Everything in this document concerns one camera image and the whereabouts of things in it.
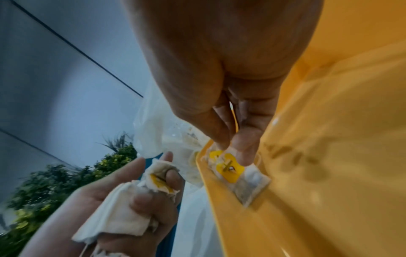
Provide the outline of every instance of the gray wall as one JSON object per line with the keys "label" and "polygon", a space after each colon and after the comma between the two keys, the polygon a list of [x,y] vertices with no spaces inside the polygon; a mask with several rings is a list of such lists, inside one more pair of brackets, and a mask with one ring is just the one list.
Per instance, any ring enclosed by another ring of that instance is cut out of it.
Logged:
{"label": "gray wall", "polygon": [[[19,0],[141,95],[151,78],[118,1]],[[92,165],[132,133],[142,97],[9,1],[0,1],[0,202],[47,164]]]}

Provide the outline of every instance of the dark line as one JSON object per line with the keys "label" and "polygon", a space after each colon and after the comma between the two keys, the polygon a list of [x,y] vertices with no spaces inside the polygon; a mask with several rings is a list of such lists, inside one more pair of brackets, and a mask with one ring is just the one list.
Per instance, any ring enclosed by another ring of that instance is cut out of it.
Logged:
{"label": "dark line", "polygon": [[11,134],[11,133],[5,131],[5,130],[2,129],[2,128],[0,128],[0,132],[2,132],[2,133],[4,133],[4,134],[6,134],[6,135],[8,135],[8,136],[10,136],[10,137],[12,137],[12,138],[18,140],[18,141],[20,141],[21,143],[24,143],[24,144],[26,144],[26,145],[28,145],[28,146],[34,148],[35,150],[38,150],[38,151],[40,151],[40,152],[42,152],[42,153],[44,153],[44,154],[46,154],[46,155],[48,155],[48,156],[50,156],[50,157],[52,157],[52,158],[54,158],[54,159],[56,159],[56,160],[62,162],[63,164],[65,164],[65,165],[67,165],[67,166],[69,166],[69,167],[71,167],[71,168],[74,168],[74,167],[75,167],[75,166],[73,166],[73,165],[71,165],[71,164],[69,164],[69,163],[67,163],[67,162],[65,162],[65,161],[63,161],[63,160],[61,160],[61,159],[59,159],[58,157],[55,157],[55,156],[53,156],[52,154],[47,153],[46,151],[44,151],[44,150],[42,150],[42,149],[40,149],[40,148],[38,148],[38,147],[36,147],[36,146],[34,146],[34,145],[28,143],[28,142],[22,140],[21,138],[19,138],[19,137],[15,136],[15,135],[13,135],[13,134]]}
{"label": "dark line", "polygon": [[119,79],[116,75],[114,75],[113,73],[111,73],[110,71],[108,71],[106,68],[104,68],[102,65],[100,65],[98,62],[96,62],[94,59],[92,59],[90,56],[88,56],[87,54],[85,54],[82,50],[80,50],[79,48],[77,48],[74,44],[72,44],[71,42],[69,42],[66,38],[62,37],[61,35],[59,35],[55,30],[51,29],[50,26],[46,25],[45,23],[43,23],[40,19],[38,19],[37,17],[35,17],[32,13],[30,13],[27,9],[25,9],[24,7],[22,7],[21,5],[19,5],[18,3],[16,3],[14,0],[10,0],[11,3],[17,7],[19,10],[21,10],[22,12],[24,12],[26,15],[28,15],[31,19],[35,20],[36,22],[38,22],[39,24],[41,24],[44,28],[46,28],[49,32],[51,32],[52,34],[54,34],[55,36],[57,36],[60,40],[64,41],[65,43],[67,43],[70,47],[72,47],[73,49],[75,49],[76,51],[80,52],[83,56],[85,56],[88,60],[90,60],[91,62],[93,62],[95,65],[99,66],[100,68],[102,68],[105,72],[107,72],[108,74],[110,74],[111,76],[113,76],[115,79],[117,79],[118,81],[120,81],[123,85],[125,85],[129,90],[133,91],[134,93],[136,93],[137,95],[139,95],[140,97],[143,97],[140,93],[138,93],[137,91],[135,91],[133,88],[131,88],[129,85],[127,85],[124,81],[122,81],[121,79]]}

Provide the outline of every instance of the green shrub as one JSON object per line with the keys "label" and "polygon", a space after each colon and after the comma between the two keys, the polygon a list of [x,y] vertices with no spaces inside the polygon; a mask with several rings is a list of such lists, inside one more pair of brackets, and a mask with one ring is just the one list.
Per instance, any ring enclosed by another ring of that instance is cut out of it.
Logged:
{"label": "green shrub", "polygon": [[99,180],[135,159],[137,152],[125,135],[107,141],[115,153],[106,155],[93,168],[86,166],[72,171],[64,165],[48,166],[45,171],[31,173],[17,188],[8,207],[16,210],[17,219],[11,229],[0,235],[0,256],[17,257],[29,239],[73,191]]}

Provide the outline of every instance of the yellow bin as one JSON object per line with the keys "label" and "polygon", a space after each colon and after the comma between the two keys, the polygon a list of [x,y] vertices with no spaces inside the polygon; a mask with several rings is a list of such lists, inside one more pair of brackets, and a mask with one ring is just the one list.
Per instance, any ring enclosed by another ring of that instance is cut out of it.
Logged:
{"label": "yellow bin", "polygon": [[225,256],[406,256],[406,1],[327,0],[249,208],[198,166]]}

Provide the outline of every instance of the clear plastic bag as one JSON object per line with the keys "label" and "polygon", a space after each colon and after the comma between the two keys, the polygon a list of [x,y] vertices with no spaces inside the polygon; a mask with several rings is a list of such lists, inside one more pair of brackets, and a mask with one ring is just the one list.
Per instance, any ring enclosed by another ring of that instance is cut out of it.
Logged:
{"label": "clear plastic bag", "polygon": [[155,81],[148,85],[134,120],[134,148],[145,158],[173,152],[173,164],[189,183],[201,187],[195,157],[209,141],[203,132],[176,117]]}

